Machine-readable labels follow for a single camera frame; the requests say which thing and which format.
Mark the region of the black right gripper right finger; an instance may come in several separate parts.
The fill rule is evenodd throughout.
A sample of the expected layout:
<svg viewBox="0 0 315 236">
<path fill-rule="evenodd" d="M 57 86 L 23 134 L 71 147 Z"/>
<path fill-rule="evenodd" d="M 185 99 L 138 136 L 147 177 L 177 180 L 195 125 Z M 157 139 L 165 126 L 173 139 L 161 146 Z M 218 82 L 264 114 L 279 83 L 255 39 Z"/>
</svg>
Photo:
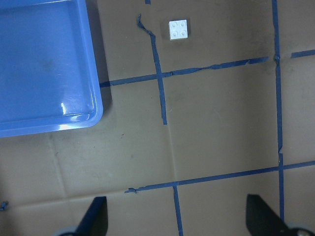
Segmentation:
<svg viewBox="0 0 315 236">
<path fill-rule="evenodd" d="M 304 228 L 290 228 L 259 196 L 248 194 L 246 227 L 251 236 L 313 236 Z"/>
</svg>

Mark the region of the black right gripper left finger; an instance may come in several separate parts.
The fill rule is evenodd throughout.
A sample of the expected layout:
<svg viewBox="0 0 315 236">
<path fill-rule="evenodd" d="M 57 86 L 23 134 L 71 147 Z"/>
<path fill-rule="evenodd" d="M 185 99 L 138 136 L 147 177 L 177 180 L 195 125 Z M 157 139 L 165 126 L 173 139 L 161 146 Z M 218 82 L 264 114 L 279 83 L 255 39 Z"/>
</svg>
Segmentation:
<svg viewBox="0 0 315 236">
<path fill-rule="evenodd" d="M 105 236 L 108 231 L 107 198 L 95 197 L 76 228 L 75 236 Z"/>
</svg>

